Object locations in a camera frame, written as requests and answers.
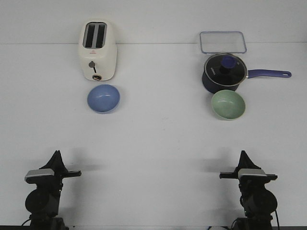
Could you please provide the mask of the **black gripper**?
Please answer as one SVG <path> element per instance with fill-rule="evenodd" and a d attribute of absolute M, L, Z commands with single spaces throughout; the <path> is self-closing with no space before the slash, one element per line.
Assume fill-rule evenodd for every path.
<path fill-rule="evenodd" d="M 58 150 L 54 152 L 45 167 L 39 169 L 43 174 L 39 176 L 38 186 L 46 189 L 62 189 L 64 178 L 79 177 L 82 174 L 80 170 L 68 171 Z"/>
<path fill-rule="evenodd" d="M 265 184 L 270 181 L 275 181 L 278 175 L 266 173 L 262 168 L 257 167 L 247 153 L 242 150 L 235 170 L 233 172 L 220 172 L 219 178 L 239 180 L 240 189 L 260 189 L 264 188 Z"/>

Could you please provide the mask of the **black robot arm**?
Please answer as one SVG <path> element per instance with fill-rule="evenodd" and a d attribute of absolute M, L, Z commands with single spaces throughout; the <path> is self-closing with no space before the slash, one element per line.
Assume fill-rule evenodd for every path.
<path fill-rule="evenodd" d="M 247 153 L 242 150 L 238 165 L 233 172 L 221 172 L 221 179 L 237 179 L 241 192 L 240 204 L 244 209 L 244 218 L 236 218 L 232 230 L 271 230 L 272 213 L 278 203 L 275 195 L 266 189 L 265 184 L 275 181 L 278 176 L 267 174 L 255 165 Z"/>
<path fill-rule="evenodd" d="M 63 179 L 81 176 L 81 171 L 68 171 L 61 152 L 55 151 L 46 165 L 30 170 L 24 177 L 28 184 L 35 184 L 25 200 L 25 208 L 30 212 L 31 230 L 68 230 L 63 218 L 58 217 L 59 202 L 63 189 Z"/>

